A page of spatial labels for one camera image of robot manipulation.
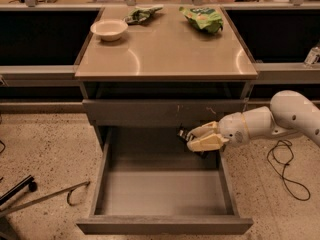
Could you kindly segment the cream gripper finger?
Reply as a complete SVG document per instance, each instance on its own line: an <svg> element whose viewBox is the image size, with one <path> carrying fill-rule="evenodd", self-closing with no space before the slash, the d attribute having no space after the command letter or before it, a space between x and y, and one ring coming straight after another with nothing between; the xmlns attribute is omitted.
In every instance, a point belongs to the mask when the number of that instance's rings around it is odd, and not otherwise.
<svg viewBox="0 0 320 240"><path fill-rule="evenodd" d="M204 152L219 150L228 139L221 134L211 133L209 135L196 137L187 143L187 147L192 152Z"/></svg>
<svg viewBox="0 0 320 240"><path fill-rule="evenodd" d="M216 121L211 121L196 127L187 134L189 141L194 139L216 138L218 136L218 123Z"/></svg>

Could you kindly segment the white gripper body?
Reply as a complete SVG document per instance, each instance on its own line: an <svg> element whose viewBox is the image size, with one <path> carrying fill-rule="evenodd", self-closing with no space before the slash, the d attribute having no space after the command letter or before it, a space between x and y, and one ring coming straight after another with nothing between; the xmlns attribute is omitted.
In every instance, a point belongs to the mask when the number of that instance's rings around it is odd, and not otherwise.
<svg viewBox="0 0 320 240"><path fill-rule="evenodd" d="M249 142L249 131L240 112L223 117L218 122L219 133L228 140L231 146L240 146Z"/></svg>

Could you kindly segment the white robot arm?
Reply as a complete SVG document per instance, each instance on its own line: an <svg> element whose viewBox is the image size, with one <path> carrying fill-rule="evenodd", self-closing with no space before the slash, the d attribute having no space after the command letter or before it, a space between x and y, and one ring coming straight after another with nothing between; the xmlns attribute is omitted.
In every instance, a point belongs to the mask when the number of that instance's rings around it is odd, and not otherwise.
<svg viewBox="0 0 320 240"><path fill-rule="evenodd" d="M320 110L302 94L285 90L276 93L270 106L224 116L192 129L187 147L193 152L239 146L251 139L277 138L301 133L320 145Z"/></svg>

